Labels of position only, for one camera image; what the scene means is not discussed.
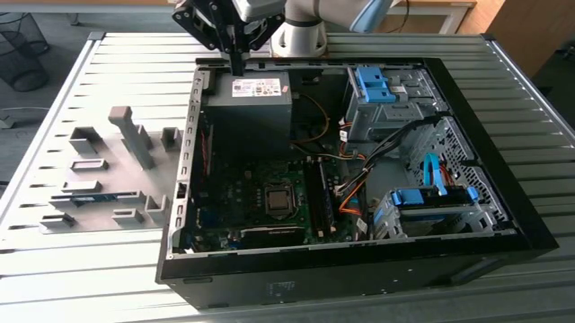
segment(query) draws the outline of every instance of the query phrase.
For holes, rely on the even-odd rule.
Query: gray holder block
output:
[[[144,126],[143,126],[143,125],[140,125],[140,124],[135,124],[135,126],[136,126],[136,128],[137,128],[137,134],[139,134],[139,136],[140,136],[141,140],[144,141],[145,147],[147,147],[148,149],[151,149],[151,148],[152,148],[152,139],[149,138],[149,136],[148,136],[148,134],[147,134],[147,131],[145,131]],[[127,142],[125,142],[125,138],[121,138],[121,141],[123,141],[123,144],[124,144],[125,149],[127,149],[129,152],[132,152],[132,150],[131,150],[131,148],[129,148],[129,145],[128,145],[128,144],[127,144]]]
[[[151,196],[145,199],[145,208],[144,212],[149,215],[156,224],[164,224],[165,218],[168,216],[168,196],[161,197],[160,205],[157,205],[156,201]]]
[[[68,214],[61,213],[59,215],[45,215],[40,220],[40,225],[45,229],[68,229],[73,226],[76,220]]]
[[[76,127],[68,139],[80,155],[96,154],[93,144],[99,141],[101,141],[101,137],[93,127]]]
[[[125,225],[136,225],[144,222],[144,217],[136,209],[116,209],[112,212],[112,219],[120,227]]]
[[[71,170],[75,172],[91,172],[107,169],[108,162],[103,158],[77,159],[71,162]]]
[[[61,184],[60,190],[64,193],[97,193],[101,191],[101,184],[96,180],[69,181]]]
[[[124,204],[145,203],[145,194],[137,190],[136,194],[132,196],[119,196],[117,201]]]
[[[0,110],[0,129],[9,129],[15,125],[15,119]]]
[[[71,199],[51,199],[48,203],[59,210],[67,207],[76,207]]]
[[[124,144],[128,147],[128,150],[136,157],[136,160],[143,169],[148,170],[155,166],[152,155],[147,150],[149,145],[149,137],[147,136],[147,140],[141,138],[141,134],[144,131],[140,131],[139,128],[132,123],[132,109],[129,106],[115,106],[109,111],[108,115],[109,122],[120,128],[120,132],[124,136]]]
[[[181,148],[181,133],[175,127],[161,129],[161,145],[165,151],[179,150]]]

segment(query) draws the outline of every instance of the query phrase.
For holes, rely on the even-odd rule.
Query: wooden cabinet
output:
[[[575,33],[575,1],[478,0],[458,33],[492,34],[531,77]]]

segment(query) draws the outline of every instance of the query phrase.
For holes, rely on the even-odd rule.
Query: floor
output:
[[[51,79],[45,87],[29,93],[15,92],[0,82],[0,109],[51,106],[91,32],[181,31],[171,17],[161,13],[85,13],[80,15],[80,26],[69,26],[64,14],[35,14],[35,19],[51,44],[51,51],[40,57]],[[575,127],[575,58],[566,61],[560,55],[555,55],[534,81],[538,87],[546,88],[548,100]],[[45,111],[19,110],[11,111],[9,114],[16,119],[16,126],[13,129],[0,130],[0,181],[8,181],[12,177]]]

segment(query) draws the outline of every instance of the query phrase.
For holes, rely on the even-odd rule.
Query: metal workbench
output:
[[[49,188],[29,187],[51,171],[39,165],[65,158],[65,133],[56,129],[67,122],[91,125],[92,114],[79,108],[97,111],[100,102],[169,106],[140,109],[139,118],[147,127],[183,123],[193,60],[216,56],[185,34],[107,34],[81,51],[0,201],[3,322],[574,321],[575,136],[499,45],[479,36],[404,34],[331,34],[328,43],[332,57],[444,60],[560,249],[459,288],[199,313],[153,282],[159,229],[45,236],[35,207],[20,207],[45,199]]]

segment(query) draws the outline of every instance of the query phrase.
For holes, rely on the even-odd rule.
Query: printed label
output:
[[[232,97],[280,96],[279,79],[236,79],[232,82]]]
[[[268,283],[267,290],[268,296],[284,297],[289,294],[293,294],[293,290],[296,289],[295,281],[283,281],[280,283]]]
[[[361,232],[365,234],[367,233],[367,223],[361,220],[361,218],[357,218],[357,222],[356,222],[357,228],[361,230]]]
[[[400,93],[400,92],[407,93],[406,87],[403,85],[400,85],[400,86],[389,86],[389,89],[395,93]]]

